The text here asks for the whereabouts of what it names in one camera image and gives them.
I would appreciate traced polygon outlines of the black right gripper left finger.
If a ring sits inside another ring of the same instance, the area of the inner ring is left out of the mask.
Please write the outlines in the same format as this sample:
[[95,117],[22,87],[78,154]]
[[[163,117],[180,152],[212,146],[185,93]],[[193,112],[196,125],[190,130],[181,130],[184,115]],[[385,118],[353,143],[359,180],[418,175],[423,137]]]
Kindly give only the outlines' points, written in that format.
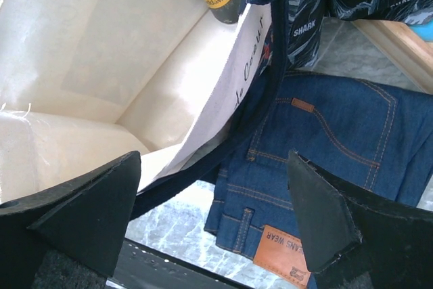
[[2,288],[104,288],[141,177],[132,151],[47,190],[1,204]]

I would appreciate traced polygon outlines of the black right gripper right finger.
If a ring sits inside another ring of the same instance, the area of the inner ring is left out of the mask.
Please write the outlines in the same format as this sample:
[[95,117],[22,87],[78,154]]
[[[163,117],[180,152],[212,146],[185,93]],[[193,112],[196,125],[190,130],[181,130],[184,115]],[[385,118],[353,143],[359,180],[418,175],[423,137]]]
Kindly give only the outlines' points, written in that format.
[[432,287],[432,212],[367,191],[293,150],[288,190],[318,288]]

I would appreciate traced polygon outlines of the beige canvas tote bag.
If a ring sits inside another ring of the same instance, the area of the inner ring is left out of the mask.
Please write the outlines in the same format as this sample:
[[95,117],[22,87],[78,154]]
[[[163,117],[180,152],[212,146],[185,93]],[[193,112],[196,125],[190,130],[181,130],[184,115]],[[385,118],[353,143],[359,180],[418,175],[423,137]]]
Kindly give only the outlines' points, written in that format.
[[1,0],[1,201],[141,154],[133,217],[157,180],[217,143],[252,95],[269,0],[218,22],[203,0]]

